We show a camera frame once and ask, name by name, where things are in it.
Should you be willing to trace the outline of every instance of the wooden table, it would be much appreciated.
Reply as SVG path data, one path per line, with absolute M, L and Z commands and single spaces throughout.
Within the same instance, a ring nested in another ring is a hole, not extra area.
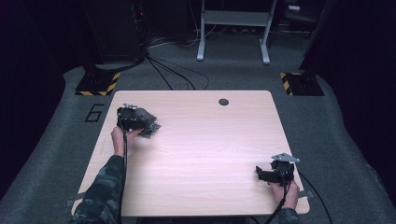
M 227 99 L 228 105 L 220 105 Z M 271 156 L 290 147 L 269 91 L 118 91 L 79 192 L 91 185 L 113 153 L 110 133 L 123 103 L 156 116 L 162 127 L 137 137 L 128 158 L 125 217 L 249 216 L 277 204 L 256 165 L 271 171 Z M 295 180 L 303 190 L 300 177 Z M 299 214 L 309 211 L 306 198 Z

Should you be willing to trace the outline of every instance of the person's left hand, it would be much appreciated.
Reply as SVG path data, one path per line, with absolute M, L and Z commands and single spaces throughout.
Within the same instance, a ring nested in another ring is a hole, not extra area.
M 138 134 L 142 132 L 143 129 L 133 130 L 130 132 L 126 132 L 127 138 L 127 147 L 128 150 L 132 150 L 134 139 Z M 113 132 L 111 132 L 111 139 L 113 140 L 113 147 L 114 147 L 114 155 L 122 156 L 123 157 L 123 132 L 120 127 L 115 127 Z

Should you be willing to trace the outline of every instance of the printed number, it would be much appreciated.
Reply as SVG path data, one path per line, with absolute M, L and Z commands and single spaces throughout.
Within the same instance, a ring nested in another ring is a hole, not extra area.
M 88 113 L 87 118 L 85 118 L 85 122 L 97 122 L 102 115 L 102 110 L 94 110 L 97 106 L 104 106 L 102 104 L 94 104 L 91 107 L 90 113 Z

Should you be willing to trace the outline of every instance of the silver metal part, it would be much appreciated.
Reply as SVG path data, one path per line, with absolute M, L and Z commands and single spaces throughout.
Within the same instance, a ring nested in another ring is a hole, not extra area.
M 156 124 L 156 123 L 151 123 L 150 125 L 149 125 L 149 128 L 147 129 L 147 130 L 145 130 L 144 131 L 144 133 L 146 133 L 146 132 L 152 132 L 152 133 L 154 133 L 155 131 L 157 131 L 157 129 L 159 129 L 159 128 L 161 128 L 161 125 L 159 125 L 159 124 Z
M 304 191 L 299 192 L 298 197 L 299 198 L 313 198 L 313 197 L 315 197 L 315 194 L 311 190 L 304 190 Z
M 300 162 L 300 159 L 292 157 L 291 155 L 287 153 L 281 153 L 278 155 L 275 155 L 272 157 L 272 159 L 276 161 L 294 161 L 294 162 Z
M 124 106 L 131 109 L 137 107 L 137 105 L 130 105 L 130 104 L 124 104 Z

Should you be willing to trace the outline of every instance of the yellow and black striped tape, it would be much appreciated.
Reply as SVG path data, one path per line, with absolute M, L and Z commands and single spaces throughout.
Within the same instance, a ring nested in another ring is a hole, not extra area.
M 299 76 L 301 73 L 280 73 L 280 78 L 282 78 L 283 87 L 285 88 L 286 94 L 293 95 L 286 74 Z
M 120 73 L 114 75 L 113 79 L 111 80 L 110 85 L 108 86 L 106 91 L 76 91 L 76 95 L 110 95 L 113 92 L 114 88 L 116 87 L 117 81 L 119 80 Z

